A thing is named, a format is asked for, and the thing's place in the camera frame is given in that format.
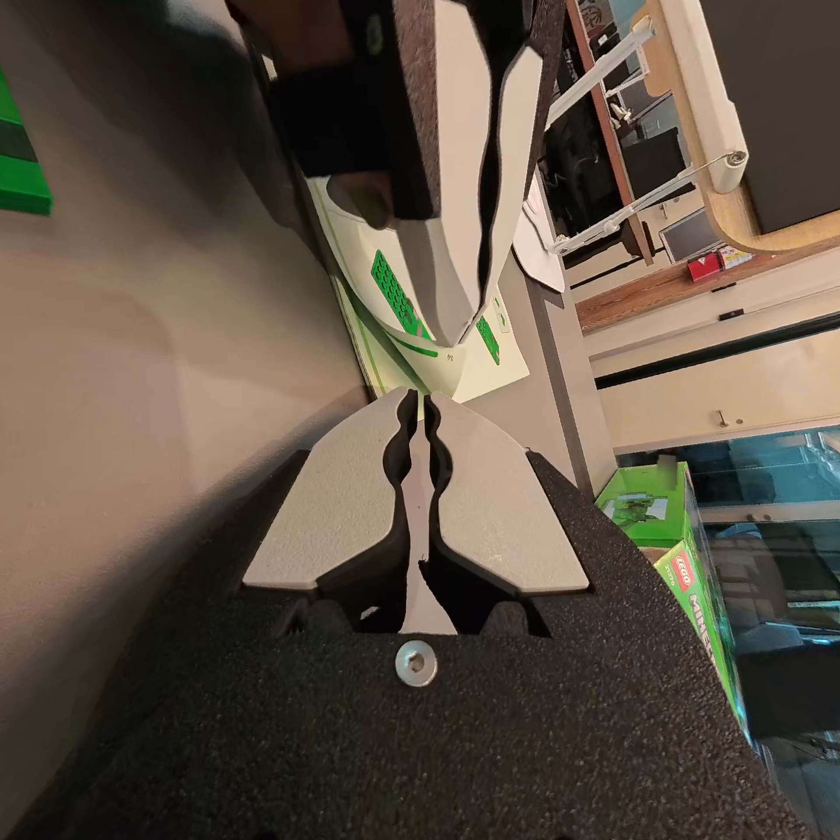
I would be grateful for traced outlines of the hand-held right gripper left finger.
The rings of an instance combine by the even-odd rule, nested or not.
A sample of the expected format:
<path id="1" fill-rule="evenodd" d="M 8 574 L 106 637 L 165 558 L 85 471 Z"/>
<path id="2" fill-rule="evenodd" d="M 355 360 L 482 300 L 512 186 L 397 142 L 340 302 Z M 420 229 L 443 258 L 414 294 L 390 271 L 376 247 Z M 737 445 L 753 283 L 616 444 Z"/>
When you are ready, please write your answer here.
<path id="1" fill-rule="evenodd" d="M 417 423 L 416 390 L 397 387 L 311 449 L 245 575 L 254 589 L 323 593 L 406 545 L 402 482 Z"/>

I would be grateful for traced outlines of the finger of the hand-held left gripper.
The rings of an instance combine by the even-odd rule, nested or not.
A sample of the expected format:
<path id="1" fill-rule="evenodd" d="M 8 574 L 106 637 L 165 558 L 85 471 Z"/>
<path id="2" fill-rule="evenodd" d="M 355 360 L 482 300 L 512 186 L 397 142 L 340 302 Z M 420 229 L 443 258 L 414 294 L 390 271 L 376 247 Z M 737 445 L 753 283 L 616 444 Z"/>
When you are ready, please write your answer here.
<path id="1" fill-rule="evenodd" d="M 508 48 L 492 69 L 490 132 L 479 181 L 478 312 L 495 294 L 518 223 L 531 171 L 543 58 L 526 44 L 517 52 Z"/>
<path id="2" fill-rule="evenodd" d="M 433 341 L 460 343 L 482 290 L 480 178 L 490 129 L 490 68 L 466 5 L 406 2 L 397 33 L 430 209 L 396 233 L 415 303 Z"/>

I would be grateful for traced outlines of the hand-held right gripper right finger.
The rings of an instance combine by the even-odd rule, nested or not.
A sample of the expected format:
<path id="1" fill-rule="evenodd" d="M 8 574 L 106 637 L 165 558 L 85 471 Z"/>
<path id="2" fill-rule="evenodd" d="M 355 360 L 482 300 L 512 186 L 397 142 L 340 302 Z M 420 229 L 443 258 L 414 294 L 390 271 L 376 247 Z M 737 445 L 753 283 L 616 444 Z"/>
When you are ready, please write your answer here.
<path id="1" fill-rule="evenodd" d="M 529 452 L 441 392 L 427 395 L 434 479 L 432 536 L 454 562 L 510 595 L 557 595 L 590 582 Z"/>

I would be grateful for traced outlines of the building instruction booklet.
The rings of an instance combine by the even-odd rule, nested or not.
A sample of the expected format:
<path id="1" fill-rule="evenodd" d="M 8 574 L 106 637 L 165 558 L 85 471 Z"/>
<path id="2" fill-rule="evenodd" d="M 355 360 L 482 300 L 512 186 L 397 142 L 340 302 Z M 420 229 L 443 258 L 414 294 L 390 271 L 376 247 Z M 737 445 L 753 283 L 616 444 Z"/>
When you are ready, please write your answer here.
<path id="1" fill-rule="evenodd" d="M 443 392 L 458 403 L 525 379 L 503 297 L 497 291 L 467 340 L 437 343 L 416 304 L 396 232 L 376 230 L 345 211 L 329 193 L 329 179 L 304 181 L 336 269 L 332 280 L 364 376 L 375 396 L 398 386 Z"/>

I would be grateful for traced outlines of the green studded brick plate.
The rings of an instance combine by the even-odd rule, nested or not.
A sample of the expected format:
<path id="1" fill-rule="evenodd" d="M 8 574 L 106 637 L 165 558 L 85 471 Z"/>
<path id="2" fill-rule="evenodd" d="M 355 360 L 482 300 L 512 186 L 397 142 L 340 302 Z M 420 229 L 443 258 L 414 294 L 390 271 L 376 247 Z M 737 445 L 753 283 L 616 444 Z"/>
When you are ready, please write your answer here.
<path id="1" fill-rule="evenodd" d="M 34 147 L 1 76 L 1 208 L 48 217 L 54 197 Z"/>

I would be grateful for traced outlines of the person's left hand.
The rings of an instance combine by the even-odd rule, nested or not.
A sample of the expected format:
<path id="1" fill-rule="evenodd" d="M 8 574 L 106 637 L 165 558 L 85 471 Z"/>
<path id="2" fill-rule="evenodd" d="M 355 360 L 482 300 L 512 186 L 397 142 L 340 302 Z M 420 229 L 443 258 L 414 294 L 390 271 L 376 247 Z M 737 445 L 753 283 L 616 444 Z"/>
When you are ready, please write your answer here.
<path id="1" fill-rule="evenodd" d="M 348 66 L 354 44 L 336 1 L 234 1 L 229 13 L 251 32 L 274 64 L 278 77 L 306 70 Z M 391 177 L 384 171 L 336 174 L 333 200 L 346 201 L 372 228 L 393 228 Z"/>

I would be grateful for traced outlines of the green brick set box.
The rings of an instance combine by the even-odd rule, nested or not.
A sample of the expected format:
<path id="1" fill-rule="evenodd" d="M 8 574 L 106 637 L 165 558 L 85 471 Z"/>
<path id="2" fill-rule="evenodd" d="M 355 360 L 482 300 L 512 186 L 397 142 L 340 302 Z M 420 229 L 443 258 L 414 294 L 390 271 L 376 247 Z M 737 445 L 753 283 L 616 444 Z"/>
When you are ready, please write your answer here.
<path id="1" fill-rule="evenodd" d="M 734 639 L 687 463 L 619 468 L 595 505 L 642 551 L 673 593 L 716 666 L 731 708 L 744 717 Z"/>

